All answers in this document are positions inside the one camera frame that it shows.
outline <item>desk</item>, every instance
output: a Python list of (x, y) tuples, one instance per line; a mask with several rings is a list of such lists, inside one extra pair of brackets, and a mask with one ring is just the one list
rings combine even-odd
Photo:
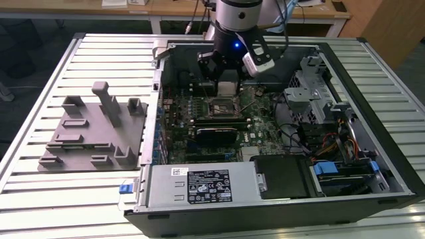
[[(1, 18), (30, 19), (97, 19), (97, 20), (147, 20), (153, 34), (161, 34), (162, 20), (190, 20), (195, 0), (149, 0), (145, 6), (127, 5), (127, 8), (102, 9), (101, 0), (1, 0)], [(198, 5), (194, 20), (202, 18), (203, 6)], [(344, 21), (350, 18), (347, 12), (336, 12), (330, 3), (303, 8), (295, 8), (289, 23), (311, 23), (331, 25), (327, 37), (336, 37)]]
[[(187, 21), (191, 19), (193, 10), (197, 0), (154, 0), (150, 9), (150, 23), (154, 26), (153, 33), (161, 34), (159, 21), (175, 20)], [(195, 12), (195, 20), (201, 20), (203, 14), (203, 6), (199, 4)], [(289, 23), (305, 24), (327, 24), (331, 25), (326, 37), (336, 37), (343, 27), (344, 21), (351, 17), (347, 12), (335, 11), (331, 1), (326, 0), (324, 4), (305, 7), (303, 16), (302, 9), (295, 7), (293, 10)]]

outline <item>motherboard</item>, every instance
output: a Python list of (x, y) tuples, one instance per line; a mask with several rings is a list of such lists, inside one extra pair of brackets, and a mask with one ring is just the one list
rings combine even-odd
[(285, 154), (273, 119), (273, 96), (245, 86), (235, 96), (165, 90), (167, 164), (247, 161)]

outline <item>slotted aluminum surface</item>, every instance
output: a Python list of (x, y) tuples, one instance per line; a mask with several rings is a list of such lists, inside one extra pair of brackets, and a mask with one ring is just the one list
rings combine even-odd
[[(151, 46), (157, 39), (191, 39), (178, 35), (87, 34), (73, 40), (34, 108), (1, 161), (0, 234), (5, 238), (139, 239), (142, 233), (122, 217), (122, 205), (133, 195), (118, 196), (117, 186), (138, 176), (137, 171), (37, 172), (66, 95), (90, 93), (95, 80), (107, 81), (109, 94), (119, 102), (138, 97), (149, 103), (154, 76)], [(282, 41), (267, 37), (269, 41)], [(425, 115), (422, 105), (366, 44), (343, 38), (290, 38), (291, 42), (327, 42), (419, 177), (425, 177)], [(335, 90), (344, 99), (338, 86)], [(422, 238), (425, 205), (383, 211), (352, 224), (239, 232), (190, 238)]]

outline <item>sticker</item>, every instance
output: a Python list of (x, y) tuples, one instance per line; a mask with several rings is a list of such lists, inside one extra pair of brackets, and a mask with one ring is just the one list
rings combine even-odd
[(227, 170), (195, 171), (187, 174), (187, 202), (231, 202), (231, 188)]
[(189, 168), (171, 168), (171, 176), (186, 176)]
[(147, 14), (146, 11), (127, 11), (129, 13), (135, 13), (135, 14)]

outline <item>power supply label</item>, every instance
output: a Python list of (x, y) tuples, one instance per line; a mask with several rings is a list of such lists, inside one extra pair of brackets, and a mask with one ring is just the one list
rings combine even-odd
[(187, 172), (187, 202), (231, 202), (231, 188), (227, 170)]

